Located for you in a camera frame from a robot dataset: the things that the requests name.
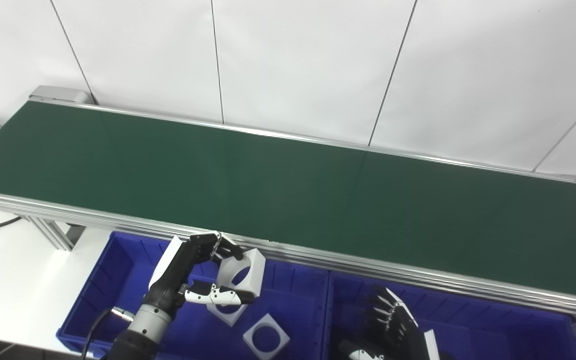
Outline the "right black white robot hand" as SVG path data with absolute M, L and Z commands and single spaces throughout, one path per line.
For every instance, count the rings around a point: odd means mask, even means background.
M 406 303 L 391 289 L 375 284 L 368 295 L 362 336 L 343 339 L 343 360 L 443 360 L 432 329 L 422 330 Z

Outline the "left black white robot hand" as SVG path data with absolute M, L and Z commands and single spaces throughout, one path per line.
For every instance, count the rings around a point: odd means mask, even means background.
M 142 303 L 153 306 L 174 319 L 186 303 L 216 306 L 251 305 L 256 294 L 206 281 L 192 281 L 194 267 L 208 261 L 244 259 L 243 249 L 218 231 L 193 234 L 186 240 L 174 235 L 153 272 Z

